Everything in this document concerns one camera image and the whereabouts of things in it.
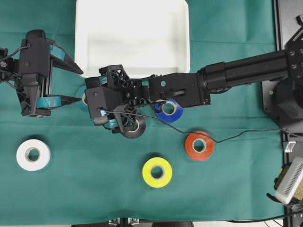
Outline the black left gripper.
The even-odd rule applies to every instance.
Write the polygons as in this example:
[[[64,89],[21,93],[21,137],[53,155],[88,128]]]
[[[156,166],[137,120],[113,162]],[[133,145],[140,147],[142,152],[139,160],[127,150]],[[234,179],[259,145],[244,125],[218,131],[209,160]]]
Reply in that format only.
[[[81,100],[78,97],[62,95],[41,97],[50,76],[51,59],[54,67],[79,75],[83,74],[81,68],[63,48],[49,44],[44,30],[36,29],[27,32],[21,46],[23,49],[15,63],[18,74],[15,85],[22,116],[50,116],[51,111],[47,109],[59,108]]]

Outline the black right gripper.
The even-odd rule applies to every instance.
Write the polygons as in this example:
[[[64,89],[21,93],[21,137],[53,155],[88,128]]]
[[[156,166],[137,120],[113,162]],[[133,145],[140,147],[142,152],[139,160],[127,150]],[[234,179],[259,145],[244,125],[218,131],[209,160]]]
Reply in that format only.
[[[138,108],[151,105],[151,76],[133,79],[122,65],[109,65],[98,70],[99,76],[85,79],[85,97],[94,125],[103,125],[112,133],[129,134],[135,125]]]

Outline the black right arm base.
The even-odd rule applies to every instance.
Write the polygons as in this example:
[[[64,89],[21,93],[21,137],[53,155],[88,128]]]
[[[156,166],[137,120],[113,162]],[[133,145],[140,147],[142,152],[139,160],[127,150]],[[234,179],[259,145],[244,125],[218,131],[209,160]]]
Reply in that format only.
[[[280,128],[303,132],[303,87],[291,79],[262,82],[263,110]]]

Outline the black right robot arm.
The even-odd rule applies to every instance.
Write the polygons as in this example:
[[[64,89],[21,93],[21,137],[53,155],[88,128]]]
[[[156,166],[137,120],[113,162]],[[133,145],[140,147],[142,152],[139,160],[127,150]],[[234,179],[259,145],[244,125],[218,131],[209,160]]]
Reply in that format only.
[[[209,105],[212,94],[221,94],[232,87],[276,80],[272,106],[265,110],[280,128],[289,129],[303,119],[303,47],[284,50],[231,62],[220,62],[201,68],[196,73],[171,73],[162,76],[131,79],[121,65],[99,70],[107,78],[85,80],[85,96],[90,117],[96,125],[115,119],[116,132],[134,128],[138,108],[150,106],[166,122],[166,102],[176,110]]]

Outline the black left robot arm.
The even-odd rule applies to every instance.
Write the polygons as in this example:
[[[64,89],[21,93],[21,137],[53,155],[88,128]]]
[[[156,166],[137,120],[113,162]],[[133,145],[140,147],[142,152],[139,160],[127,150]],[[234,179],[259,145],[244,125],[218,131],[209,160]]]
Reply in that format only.
[[[51,110],[81,100],[51,94],[53,68],[83,74],[66,51],[46,37],[44,30],[27,32],[12,54],[6,48],[0,50],[0,81],[15,89],[22,116],[50,116]]]

